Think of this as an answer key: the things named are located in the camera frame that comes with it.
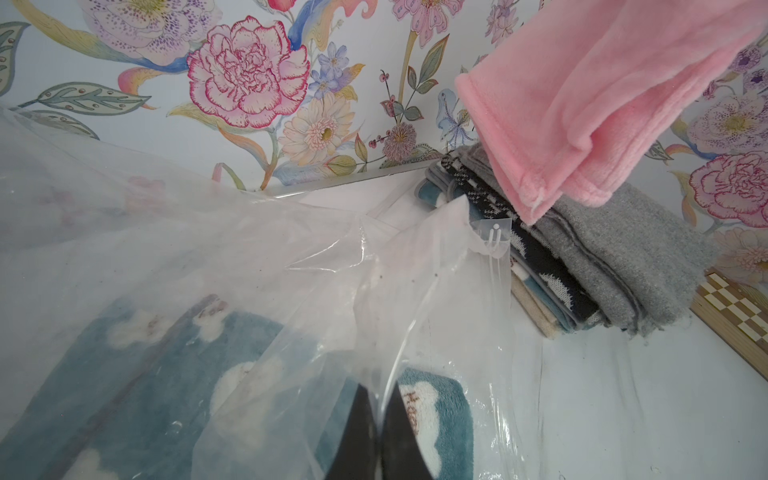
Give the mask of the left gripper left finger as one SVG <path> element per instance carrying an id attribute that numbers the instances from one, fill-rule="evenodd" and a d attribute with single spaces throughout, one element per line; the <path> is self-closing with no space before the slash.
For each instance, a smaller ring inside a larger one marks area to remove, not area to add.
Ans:
<path id="1" fill-rule="evenodd" d="M 344 433 L 326 480 L 374 480 L 379 460 L 377 428 L 367 389 L 357 386 Z"/>

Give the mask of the grey fuzzy blanket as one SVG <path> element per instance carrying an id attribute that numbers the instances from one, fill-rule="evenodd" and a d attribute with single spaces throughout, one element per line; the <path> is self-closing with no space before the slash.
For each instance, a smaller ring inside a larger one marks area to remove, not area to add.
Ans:
<path id="1" fill-rule="evenodd" d="M 480 145 L 452 152 L 509 201 Z M 720 254 L 712 239 L 629 184 L 601 207 L 563 197 L 534 224 L 523 223 L 597 303 L 607 325 L 630 335 L 647 336 L 682 316 Z"/>

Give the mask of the teal cloud pattern blanket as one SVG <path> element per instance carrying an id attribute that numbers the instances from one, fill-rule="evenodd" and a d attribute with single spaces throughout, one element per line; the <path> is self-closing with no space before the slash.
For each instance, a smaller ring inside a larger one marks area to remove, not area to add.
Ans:
<path id="1" fill-rule="evenodd" d="M 437 208 L 448 202 L 442 190 L 428 179 L 422 180 L 415 190 L 416 197 L 425 204 Z M 511 292 L 539 331 L 549 339 L 565 333 L 567 317 L 545 291 L 535 282 L 523 266 L 511 259 Z"/>

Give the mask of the black smiley knitted blanket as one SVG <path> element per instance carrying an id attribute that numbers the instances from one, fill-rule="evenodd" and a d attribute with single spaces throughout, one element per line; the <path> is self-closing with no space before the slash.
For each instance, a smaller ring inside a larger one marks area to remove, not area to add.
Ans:
<path id="1" fill-rule="evenodd" d="M 588 330 L 608 324 L 597 303 L 570 274 L 563 262 L 535 238 L 509 201 L 461 163 L 456 152 L 445 155 L 439 161 L 438 168 L 455 182 L 483 218 L 511 221 L 512 256 L 537 285 L 538 291 L 562 313 L 562 328 L 565 331 Z"/>

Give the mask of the clear plastic vacuum bag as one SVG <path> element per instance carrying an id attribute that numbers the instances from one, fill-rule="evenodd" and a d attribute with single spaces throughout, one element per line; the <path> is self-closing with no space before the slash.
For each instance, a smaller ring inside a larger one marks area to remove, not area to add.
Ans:
<path id="1" fill-rule="evenodd" d="M 129 301 L 176 320 L 208 296 L 345 351 L 377 430 L 406 369 L 457 381 L 469 479 L 523 479 L 511 226 L 466 200 L 405 229 L 236 191 L 68 124 L 1 114 L 1 441 L 82 331 Z"/>

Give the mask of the beige knitted blanket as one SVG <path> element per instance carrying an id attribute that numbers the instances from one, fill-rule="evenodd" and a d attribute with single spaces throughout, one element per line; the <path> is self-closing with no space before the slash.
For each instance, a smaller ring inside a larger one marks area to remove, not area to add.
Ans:
<path id="1" fill-rule="evenodd" d="M 543 336 L 554 339 L 559 335 L 561 329 L 555 315 L 515 274 L 512 275 L 511 293 Z"/>

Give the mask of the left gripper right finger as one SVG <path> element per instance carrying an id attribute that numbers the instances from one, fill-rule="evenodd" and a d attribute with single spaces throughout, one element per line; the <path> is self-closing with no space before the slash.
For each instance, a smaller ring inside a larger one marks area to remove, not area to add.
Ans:
<path id="1" fill-rule="evenodd" d="M 383 480 L 433 480 L 398 389 L 387 405 L 380 445 Z"/>

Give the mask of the pink blanket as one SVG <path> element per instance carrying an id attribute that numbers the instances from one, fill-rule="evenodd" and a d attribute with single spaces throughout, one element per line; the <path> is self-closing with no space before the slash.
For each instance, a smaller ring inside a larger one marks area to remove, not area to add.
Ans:
<path id="1" fill-rule="evenodd" d="M 766 28 L 763 1 L 554 1 L 456 81 L 527 224 L 562 196 L 605 204 Z"/>

